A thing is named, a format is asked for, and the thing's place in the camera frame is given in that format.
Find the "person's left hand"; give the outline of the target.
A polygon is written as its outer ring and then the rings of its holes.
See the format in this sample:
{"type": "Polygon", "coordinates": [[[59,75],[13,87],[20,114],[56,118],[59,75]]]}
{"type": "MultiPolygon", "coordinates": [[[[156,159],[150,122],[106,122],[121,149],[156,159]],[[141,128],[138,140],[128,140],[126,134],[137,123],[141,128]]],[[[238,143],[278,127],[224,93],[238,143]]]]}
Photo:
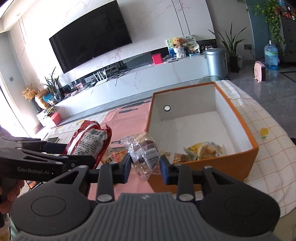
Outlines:
{"type": "Polygon", "coordinates": [[[2,214],[10,213],[14,201],[20,195],[21,189],[24,187],[24,185],[24,180],[18,180],[16,184],[8,191],[6,200],[0,205],[2,214]]]}

